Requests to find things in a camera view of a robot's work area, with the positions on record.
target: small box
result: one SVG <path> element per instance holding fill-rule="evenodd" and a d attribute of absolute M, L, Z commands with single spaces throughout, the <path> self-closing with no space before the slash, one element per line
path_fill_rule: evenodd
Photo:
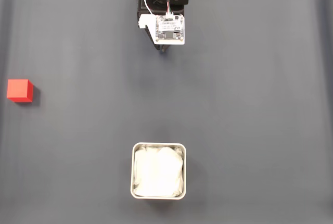
<path fill-rule="evenodd" d="M 183 187 L 183 192 L 181 195 L 176 196 L 176 197 L 145 197 L 145 196 L 139 196 L 134 193 L 134 156 L 135 152 L 140 148 L 140 147 L 170 147 L 170 148 L 175 148 L 179 147 L 184 154 L 184 160 L 183 160 L 183 181 L 184 181 L 184 187 Z M 180 143 L 158 143 L 158 142 L 139 142 L 134 145 L 133 150 L 132 150 L 132 173 L 131 173 L 131 194 L 134 198 L 137 199 L 156 199 L 156 200 L 180 200 L 184 198 L 186 194 L 186 148 L 183 144 Z"/>
<path fill-rule="evenodd" d="M 33 84 L 27 79 L 9 79 L 7 98 L 15 103 L 31 103 Z"/>

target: metal container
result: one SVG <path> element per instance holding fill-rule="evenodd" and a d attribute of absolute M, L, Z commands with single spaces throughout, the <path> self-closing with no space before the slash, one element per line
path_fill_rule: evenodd
<path fill-rule="evenodd" d="M 135 152 L 140 148 L 140 147 L 170 147 L 170 148 L 175 148 L 179 147 L 184 154 L 184 162 L 183 162 L 183 181 L 184 181 L 184 187 L 183 187 L 183 192 L 181 195 L 177 197 L 145 197 L 145 196 L 138 196 L 134 193 L 134 156 Z M 183 144 L 180 143 L 158 143 L 158 142 L 139 142 L 134 145 L 133 151 L 132 151 L 132 173 L 131 173 L 131 194 L 133 195 L 134 198 L 137 199 L 155 199 L 155 200 L 180 200 L 184 198 L 186 194 L 186 148 Z"/>

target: red cube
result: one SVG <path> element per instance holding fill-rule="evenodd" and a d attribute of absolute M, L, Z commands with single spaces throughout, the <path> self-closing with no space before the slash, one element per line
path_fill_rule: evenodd
<path fill-rule="evenodd" d="M 9 79 L 7 98 L 15 103 L 31 103 L 33 84 L 27 79 Z"/>

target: white fabric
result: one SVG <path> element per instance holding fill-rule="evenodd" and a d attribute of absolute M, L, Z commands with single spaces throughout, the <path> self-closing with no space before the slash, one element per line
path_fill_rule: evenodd
<path fill-rule="evenodd" d="M 180 148 L 142 147 L 135 152 L 134 193 L 176 197 L 183 192 L 183 152 Z"/>

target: dark gray table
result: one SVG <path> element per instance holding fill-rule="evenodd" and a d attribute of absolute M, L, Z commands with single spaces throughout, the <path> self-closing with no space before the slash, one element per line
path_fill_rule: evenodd
<path fill-rule="evenodd" d="M 136 4 L 0 0 L 0 223 L 332 224 L 320 0 L 190 0 L 165 55 Z M 146 141 L 186 146 L 183 200 L 131 196 Z"/>

